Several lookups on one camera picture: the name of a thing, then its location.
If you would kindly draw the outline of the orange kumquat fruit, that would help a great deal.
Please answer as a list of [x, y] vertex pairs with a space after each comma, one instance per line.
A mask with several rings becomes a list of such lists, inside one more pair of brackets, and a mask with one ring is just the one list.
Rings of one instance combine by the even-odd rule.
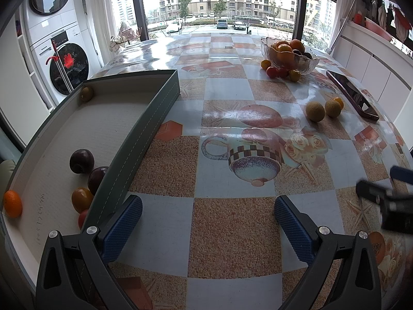
[[87, 188], [77, 188], [72, 192], [72, 204], [78, 213], [90, 208], [94, 195]]

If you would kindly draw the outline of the large orange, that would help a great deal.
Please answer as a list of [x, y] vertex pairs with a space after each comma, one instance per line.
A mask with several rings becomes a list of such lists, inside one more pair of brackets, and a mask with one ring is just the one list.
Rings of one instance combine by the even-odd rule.
[[4, 210], [10, 218], [18, 218], [22, 215], [22, 200], [16, 191], [7, 190], [4, 193]]

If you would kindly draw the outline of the tan round fruit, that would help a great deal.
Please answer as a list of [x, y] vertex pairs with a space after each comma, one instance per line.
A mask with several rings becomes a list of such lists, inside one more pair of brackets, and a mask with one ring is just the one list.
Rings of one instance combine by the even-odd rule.
[[341, 114], [341, 106], [334, 99], [328, 100], [325, 103], [325, 113], [331, 118], [337, 118]]

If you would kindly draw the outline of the small orange tangerine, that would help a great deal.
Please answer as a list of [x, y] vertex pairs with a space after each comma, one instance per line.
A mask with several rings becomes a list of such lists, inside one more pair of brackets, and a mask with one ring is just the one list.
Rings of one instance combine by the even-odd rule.
[[344, 108], [343, 100], [340, 97], [334, 97], [333, 100], [336, 101], [340, 105], [341, 110], [343, 110]]

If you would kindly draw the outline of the dark purple plum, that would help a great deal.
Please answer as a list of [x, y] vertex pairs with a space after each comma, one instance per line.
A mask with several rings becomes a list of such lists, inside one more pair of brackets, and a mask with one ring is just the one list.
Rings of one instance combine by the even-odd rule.
[[88, 189], [93, 195], [96, 195], [107, 170], [108, 167], [97, 167], [90, 173], [88, 178]]

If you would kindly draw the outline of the brown round fruit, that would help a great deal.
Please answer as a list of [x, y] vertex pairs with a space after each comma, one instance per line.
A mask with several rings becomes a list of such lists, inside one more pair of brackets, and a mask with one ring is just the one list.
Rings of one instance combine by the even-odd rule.
[[305, 106], [305, 112], [308, 119], [313, 122], [320, 122], [325, 117], [325, 109], [319, 102], [308, 102]]

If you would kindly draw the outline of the olive round fruit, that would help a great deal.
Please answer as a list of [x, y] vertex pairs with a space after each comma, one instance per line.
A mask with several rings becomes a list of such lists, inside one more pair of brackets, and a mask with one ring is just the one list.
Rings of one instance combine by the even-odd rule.
[[91, 87], [84, 87], [80, 93], [80, 100], [83, 103], [89, 102], [94, 97], [94, 90]]

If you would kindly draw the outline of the dark red plum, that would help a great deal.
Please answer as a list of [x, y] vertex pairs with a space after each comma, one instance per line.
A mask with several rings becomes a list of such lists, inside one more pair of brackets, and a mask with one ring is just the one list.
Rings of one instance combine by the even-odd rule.
[[82, 229], [82, 227], [84, 225], [87, 214], [88, 214], [88, 210], [86, 209], [86, 210], [82, 211], [78, 216], [78, 227], [79, 227], [80, 230]]

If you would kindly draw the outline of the green open storage box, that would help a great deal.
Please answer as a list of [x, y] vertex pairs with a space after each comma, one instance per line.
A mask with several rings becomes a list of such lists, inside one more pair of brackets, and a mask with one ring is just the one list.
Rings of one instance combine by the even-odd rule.
[[180, 93], [174, 69], [139, 71], [81, 83], [35, 133], [7, 189], [22, 213], [3, 216], [11, 260], [35, 290], [48, 234], [101, 225], [124, 202], [154, 136]]

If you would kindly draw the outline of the white cabinet counter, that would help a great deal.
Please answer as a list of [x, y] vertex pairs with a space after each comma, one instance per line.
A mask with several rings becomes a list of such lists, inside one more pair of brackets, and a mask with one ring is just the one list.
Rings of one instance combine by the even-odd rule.
[[412, 148], [412, 59], [354, 22], [347, 23], [332, 56], [369, 91]]

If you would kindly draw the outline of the yellow small fruit by bowl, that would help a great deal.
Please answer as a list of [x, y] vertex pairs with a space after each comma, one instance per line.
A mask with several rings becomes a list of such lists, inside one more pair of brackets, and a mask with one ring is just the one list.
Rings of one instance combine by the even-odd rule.
[[301, 78], [301, 73], [297, 70], [289, 71], [289, 78], [293, 83], [297, 83]]

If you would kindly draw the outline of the red cherry tomato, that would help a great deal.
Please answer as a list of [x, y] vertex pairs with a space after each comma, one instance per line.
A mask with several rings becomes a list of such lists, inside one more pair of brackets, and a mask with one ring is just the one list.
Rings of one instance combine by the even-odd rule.
[[289, 76], [288, 69], [280, 68], [278, 69], [278, 77], [281, 79], [287, 79]]
[[274, 66], [269, 66], [266, 69], [266, 74], [270, 79], [276, 79], [279, 77], [279, 70]]

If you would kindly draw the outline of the glass fruit bowl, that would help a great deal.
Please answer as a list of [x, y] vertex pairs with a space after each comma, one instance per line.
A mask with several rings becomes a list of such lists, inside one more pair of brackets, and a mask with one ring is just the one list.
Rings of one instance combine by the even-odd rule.
[[263, 57], [279, 69], [286, 69], [288, 71], [296, 70], [302, 75], [307, 75], [317, 67], [321, 60], [321, 58], [309, 48], [305, 49], [305, 52], [298, 54], [293, 50], [279, 51], [276, 48], [276, 43], [279, 41], [275, 38], [262, 37], [260, 42]]

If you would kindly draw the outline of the orange small fruit by bowl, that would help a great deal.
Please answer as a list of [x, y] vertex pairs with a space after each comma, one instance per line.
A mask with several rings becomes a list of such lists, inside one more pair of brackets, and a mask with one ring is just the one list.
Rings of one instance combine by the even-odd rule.
[[266, 71], [271, 65], [272, 63], [268, 59], [264, 59], [260, 63], [260, 66], [264, 71]]

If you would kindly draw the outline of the white washing machine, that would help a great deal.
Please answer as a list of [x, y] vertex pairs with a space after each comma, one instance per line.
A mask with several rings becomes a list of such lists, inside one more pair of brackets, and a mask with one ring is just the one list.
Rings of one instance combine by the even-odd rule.
[[29, 75], [48, 110], [69, 94], [53, 55], [60, 56], [73, 88], [100, 69], [82, 0], [24, 0], [15, 20]]

